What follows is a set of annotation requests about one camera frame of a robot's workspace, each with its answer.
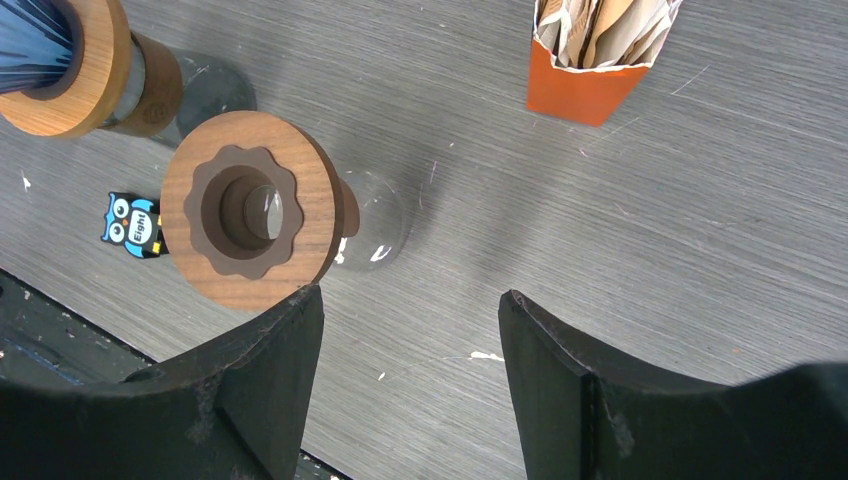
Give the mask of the smoky glass carafe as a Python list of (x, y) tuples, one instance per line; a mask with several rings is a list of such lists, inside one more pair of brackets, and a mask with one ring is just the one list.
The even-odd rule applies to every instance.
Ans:
[(137, 32), (131, 38), (130, 73), (102, 130), (175, 148), (215, 116), (257, 108), (248, 78), (230, 63)]

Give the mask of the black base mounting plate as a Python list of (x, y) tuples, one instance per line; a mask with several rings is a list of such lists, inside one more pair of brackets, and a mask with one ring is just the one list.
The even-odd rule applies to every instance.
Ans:
[[(2, 274), (1, 383), (119, 382), (157, 363), (14, 275)], [(300, 448), (291, 479), (339, 477), (339, 470)]]

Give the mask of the blue glass dripper cone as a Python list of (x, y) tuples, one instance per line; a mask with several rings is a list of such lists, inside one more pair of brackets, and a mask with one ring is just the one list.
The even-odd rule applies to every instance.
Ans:
[(1, 3), (1, 92), (47, 88), (65, 76), (73, 57), (69, 14), (58, 1)]

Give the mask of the blue owl figure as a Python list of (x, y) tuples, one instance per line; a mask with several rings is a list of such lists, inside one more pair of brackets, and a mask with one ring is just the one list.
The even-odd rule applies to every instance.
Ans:
[(138, 259), (158, 258), (169, 253), (158, 200), (110, 191), (103, 219), (102, 242), (123, 247)]

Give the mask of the orange coffee filter box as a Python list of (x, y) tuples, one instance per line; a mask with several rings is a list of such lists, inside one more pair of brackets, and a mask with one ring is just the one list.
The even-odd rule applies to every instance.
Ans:
[(668, 0), (536, 1), (527, 109), (603, 125), (653, 67), (680, 6)]

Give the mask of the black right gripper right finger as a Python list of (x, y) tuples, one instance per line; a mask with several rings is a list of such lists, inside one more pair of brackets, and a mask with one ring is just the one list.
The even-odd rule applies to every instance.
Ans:
[(847, 367), (728, 386), (625, 353), (521, 292), (498, 320), (531, 479), (843, 479)]

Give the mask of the clear glass carafe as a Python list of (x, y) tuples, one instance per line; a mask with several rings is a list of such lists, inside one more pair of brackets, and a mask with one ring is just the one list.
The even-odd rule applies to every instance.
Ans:
[(334, 264), (350, 272), (387, 267), (400, 253), (408, 235), (406, 209), (396, 189), (365, 170), (340, 170), (345, 193), (345, 229), (358, 213), (358, 230), (340, 240)]

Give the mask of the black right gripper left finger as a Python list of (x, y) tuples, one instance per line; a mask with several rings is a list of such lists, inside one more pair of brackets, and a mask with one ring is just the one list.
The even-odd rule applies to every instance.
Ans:
[(5, 479), (291, 479), (324, 327), (308, 286), (119, 382), (1, 383)]

